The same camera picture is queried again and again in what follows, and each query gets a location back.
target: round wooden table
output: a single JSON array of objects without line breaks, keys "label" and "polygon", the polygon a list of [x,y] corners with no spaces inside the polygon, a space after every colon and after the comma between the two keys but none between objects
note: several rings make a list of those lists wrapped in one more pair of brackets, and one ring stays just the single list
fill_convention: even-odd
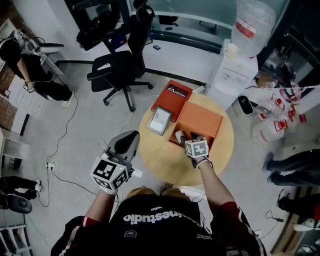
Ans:
[{"label": "round wooden table", "polygon": [[[219,175],[228,164],[234,149],[234,130],[231,121],[227,113],[207,96],[193,93],[189,102],[223,117],[209,154],[214,171]],[[169,142],[176,123],[170,121],[164,134],[160,136],[146,127],[152,117],[152,113],[149,108],[144,114],[139,127],[139,151],[146,166],[156,177],[176,186],[202,184],[200,170],[193,168],[190,158],[185,155],[185,150]]]}]

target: concrete floor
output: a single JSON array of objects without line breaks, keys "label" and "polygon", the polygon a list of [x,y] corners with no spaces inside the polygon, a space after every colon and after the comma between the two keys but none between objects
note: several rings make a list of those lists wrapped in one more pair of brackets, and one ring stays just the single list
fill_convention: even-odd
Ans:
[{"label": "concrete floor", "polygon": [[[100,141],[98,145],[98,141],[109,142],[120,132],[132,113],[127,107],[122,92],[110,100],[109,106],[104,106],[103,98],[109,91],[100,93],[91,91],[91,83],[86,79],[86,75],[91,71],[91,65],[68,64],[64,69],[68,76],[67,84],[75,91],[79,102],[75,116],[68,125],[67,136],[60,141],[57,154],[50,160],[56,159],[54,173],[59,174],[61,179],[82,183],[84,187],[96,193],[99,188],[89,177],[89,171],[95,158],[100,156],[105,148],[104,143]],[[154,89],[149,90],[144,86],[132,87],[130,95],[136,107],[141,99],[160,94],[170,79],[146,73],[141,80],[152,83]],[[194,84],[181,83],[192,88],[197,87]],[[154,96],[142,101],[123,131],[138,130],[144,113],[156,98]],[[76,100],[67,109],[62,108],[60,102],[51,101],[42,119],[37,120],[31,117],[25,129],[24,137],[31,144],[31,154],[28,160],[23,161],[21,173],[25,178],[42,180],[44,188],[40,200],[44,205],[48,203],[46,158],[55,152],[57,140],[64,134],[66,123],[75,107]],[[265,213],[268,210],[272,210],[273,216],[277,218],[286,219],[287,217],[286,212],[276,207],[282,187],[267,184],[267,175],[261,171],[266,154],[270,151],[279,152],[280,143],[254,143],[250,137],[251,120],[246,116],[236,117],[232,107],[226,112],[233,125],[234,151],[220,178],[246,214],[252,229],[261,230],[261,236],[264,236],[276,224],[275,220],[265,219]],[[141,178],[132,177],[122,186],[122,193],[121,191],[118,193],[120,201],[133,188],[143,185],[158,191],[162,186],[161,180],[155,178],[145,167],[139,153],[133,160],[133,166],[142,171],[143,175]],[[76,216],[84,215],[94,199],[94,195],[82,188],[61,182],[55,177],[50,176],[49,183],[49,206],[42,207],[38,200],[33,200],[33,210],[28,215],[29,218],[25,218],[29,240],[33,246],[34,255],[37,256],[50,255],[50,247],[63,234],[65,224]],[[204,190],[202,185],[195,188]],[[286,190],[294,193],[295,188],[287,187]],[[207,201],[202,200],[199,207],[205,216],[205,225],[208,226],[212,215]],[[283,223],[279,223],[272,233],[262,240],[267,251],[270,251],[274,245],[282,227]]]}]

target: white mug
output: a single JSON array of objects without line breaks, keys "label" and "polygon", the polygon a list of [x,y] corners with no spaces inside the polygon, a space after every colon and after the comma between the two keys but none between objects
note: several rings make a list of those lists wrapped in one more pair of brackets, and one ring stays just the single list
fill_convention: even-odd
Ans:
[{"label": "white mug", "polygon": [[228,47],[223,49],[223,54],[229,59],[234,59],[238,55],[238,51],[238,46],[234,43],[229,43]]}]

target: black pants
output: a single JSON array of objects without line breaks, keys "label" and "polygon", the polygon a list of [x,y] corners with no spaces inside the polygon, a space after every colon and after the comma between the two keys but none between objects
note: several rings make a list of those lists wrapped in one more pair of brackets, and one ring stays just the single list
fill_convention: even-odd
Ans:
[{"label": "black pants", "polygon": [[[8,176],[0,178],[0,188],[3,193],[14,194],[21,196],[25,199],[35,199],[37,192],[35,191],[36,182],[26,178],[20,178],[16,176]],[[25,193],[15,191],[15,189],[28,189]]]},{"label": "black pants", "polygon": [[313,194],[298,199],[280,199],[278,206],[280,209],[299,215],[305,219],[315,217],[316,206],[320,202],[320,194]]},{"label": "black pants", "polygon": [[72,92],[66,85],[61,85],[50,81],[50,76],[46,74],[40,64],[40,58],[35,55],[23,56],[31,81],[36,82],[34,88],[39,94],[50,96],[56,101],[67,101],[70,99]]},{"label": "black pants", "polygon": [[295,171],[286,176],[275,176],[272,182],[278,186],[320,186],[320,149],[304,151],[281,161],[271,161],[267,167],[269,171]]}]

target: open box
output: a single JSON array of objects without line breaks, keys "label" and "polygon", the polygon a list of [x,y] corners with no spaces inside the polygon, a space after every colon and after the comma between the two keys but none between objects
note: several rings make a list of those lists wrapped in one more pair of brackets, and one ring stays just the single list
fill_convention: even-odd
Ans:
[{"label": "open box", "polygon": [[175,133],[177,131],[183,131],[186,140],[188,141],[193,139],[191,137],[191,132],[194,132],[206,138],[210,150],[217,137],[222,118],[223,117],[217,113],[186,101],[179,118],[176,121],[169,141],[180,146]]}]

